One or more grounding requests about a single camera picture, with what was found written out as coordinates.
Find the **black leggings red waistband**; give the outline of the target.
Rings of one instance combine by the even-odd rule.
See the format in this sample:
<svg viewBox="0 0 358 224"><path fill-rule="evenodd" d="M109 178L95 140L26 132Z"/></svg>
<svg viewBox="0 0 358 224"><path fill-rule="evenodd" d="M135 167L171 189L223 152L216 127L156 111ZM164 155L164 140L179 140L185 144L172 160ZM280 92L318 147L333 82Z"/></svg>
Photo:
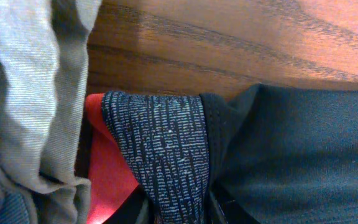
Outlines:
<svg viewBox="0 0 358 224"><path fill-rule="evenodd" d="M89 223L136 187L148 223L210 223L223 186L259 223L358 223L358 91L253 85L219 95L92 94Z"/></svg>

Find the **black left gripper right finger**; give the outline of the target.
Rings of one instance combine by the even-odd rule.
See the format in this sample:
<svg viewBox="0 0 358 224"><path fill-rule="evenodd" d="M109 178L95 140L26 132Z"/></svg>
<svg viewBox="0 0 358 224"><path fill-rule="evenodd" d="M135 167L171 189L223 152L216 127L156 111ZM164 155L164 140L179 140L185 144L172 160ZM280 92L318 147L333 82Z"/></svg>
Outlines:
<svg viewBox="0 0 358 224"><path fill-rule="evenodd" d="M209 215L212 224L260 224L223 186L209 191Z"/></svg>

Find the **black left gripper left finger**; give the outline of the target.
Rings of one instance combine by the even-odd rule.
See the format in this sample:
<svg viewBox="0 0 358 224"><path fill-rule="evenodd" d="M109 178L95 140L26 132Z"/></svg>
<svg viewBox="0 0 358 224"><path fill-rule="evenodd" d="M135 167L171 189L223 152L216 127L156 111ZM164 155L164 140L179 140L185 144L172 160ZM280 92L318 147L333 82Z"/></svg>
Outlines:
<svg viewBox="0 0 358 224"><path fill-rule="evenodd" d="M103 224L148 224L148 198L138 186Z"/></svg>

